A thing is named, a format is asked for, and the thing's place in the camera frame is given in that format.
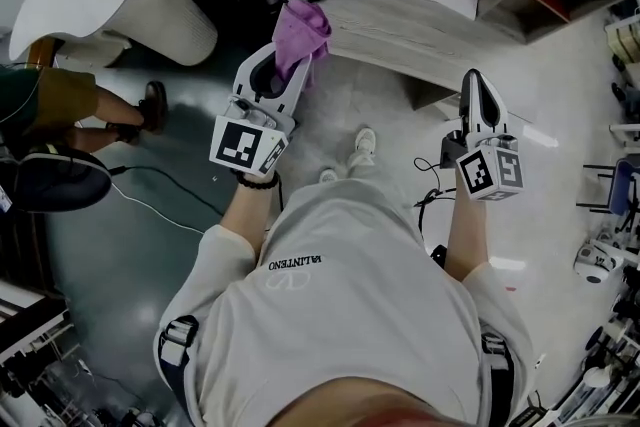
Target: purple cloth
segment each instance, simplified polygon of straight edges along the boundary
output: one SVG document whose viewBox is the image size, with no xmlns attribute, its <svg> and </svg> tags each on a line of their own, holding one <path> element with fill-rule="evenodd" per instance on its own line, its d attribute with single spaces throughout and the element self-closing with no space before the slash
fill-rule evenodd
<svg viewBox="0 0 640 427">
<path fill-rule="evenodd" d="M 317 4 L 310 4 L 306 0 L 289 0 L 282 7 L 273 31 L 278 78 L 288 82 L 298 63 L 309 54 L 314 61 L 327 55 L 329 36 L 329 20 Z"/>
</svg>

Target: khaki shorts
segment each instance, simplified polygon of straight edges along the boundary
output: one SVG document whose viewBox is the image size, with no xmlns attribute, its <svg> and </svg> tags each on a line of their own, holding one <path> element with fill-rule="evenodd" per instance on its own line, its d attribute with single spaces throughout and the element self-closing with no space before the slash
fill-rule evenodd
<svg viewBox="0 0 640 427">
<path fill-rule="evenodd" d="M 38 83 L 38 111 L 27 134 L 63 133 L 98 109 L 96 78 L 60 68 L 43 68 Z"/>
</svg>

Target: white round table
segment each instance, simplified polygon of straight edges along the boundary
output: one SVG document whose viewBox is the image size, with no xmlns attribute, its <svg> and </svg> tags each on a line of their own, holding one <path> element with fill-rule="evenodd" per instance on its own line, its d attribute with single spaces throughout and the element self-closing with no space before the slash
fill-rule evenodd
<svg viewBox="0 0 640 427">
<path fill-rule="evenodd" d="M 11 34 L 9 57 L 18 59 L 43 36 L 73 40 L 104 30 L 185 66 L 206 59 L 218 37 L 191 0 L 24 0 Z"/>
</svg>

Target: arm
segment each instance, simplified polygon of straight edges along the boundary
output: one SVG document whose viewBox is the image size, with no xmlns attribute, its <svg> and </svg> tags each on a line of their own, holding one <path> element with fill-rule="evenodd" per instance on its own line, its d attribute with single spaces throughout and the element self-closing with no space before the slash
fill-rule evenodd
<svg viewBox="0 0 640 427">
<path fill-rule="evenodd" d="M 471 201 L 456 169 L 456 202 L 449 232 L 444 270 L 462 281 L 476 267 L 489 261 L 486 233 L 487 212 L 481 201 Z"/>
<path fill-rule="evenodd" d="M 268 182 L 271 177 L 262 180 Z M 244 279 L 255 269 L 271 205 L 271 191 L 238 185 L 220 224 L 209 228 L 200 240 L 193 270 L 162 316 L 161 327 L 183 315 L 204 321 L 213 302 L 229 284 Z"/>
<path fill-rule="evenodd" d="M 245 179 L 254 183 L 268 183 L 273 179 L 273 173 L 269 173 L 264 178 L 245 175 Z M 267 227 L 272 192 L 273 188 L 258 190 L 238 184 L 231 204 L 220 221 L 220 226 L 240 235 L 251 244 L 256 258 L 260 256 L 260 249 L 264 242 L 264 230 Z"/>
<path fill-rule="evenodd" d="M 462 282 L 471 295 L 480 324 L 489 326 L 507 342 L 514 362 L 513 414 L 531 387 L 534 362 L 531 337 L 509 293 L 489 264 L 485 203 L 469 199 L 457 169 L 456 186 L 444 268 L 452 278 Z"/>
</svg>

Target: black bracelet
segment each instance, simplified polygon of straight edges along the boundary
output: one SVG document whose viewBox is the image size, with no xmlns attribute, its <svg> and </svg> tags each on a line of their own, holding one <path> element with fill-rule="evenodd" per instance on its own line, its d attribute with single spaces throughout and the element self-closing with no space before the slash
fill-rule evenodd
<svg viewBox="0 0 640 427">
<path fill-rule="evenodd" d="M 278 174 L 277 171 L 273 174 L 273 179 L 268 183 L 250 182 L 244 177 L 244 172 L 238 171 L 237 169 L 231 169 L 231 172 L 234 175 L 236 175 L 236 178 L 240 185 L 249 187 L 250 189 L 258 189 L 258 190 L 273 189 L 276 185 L 278 185 L 278 182 L 280 182 L 280 175 Z"/>
</svg>

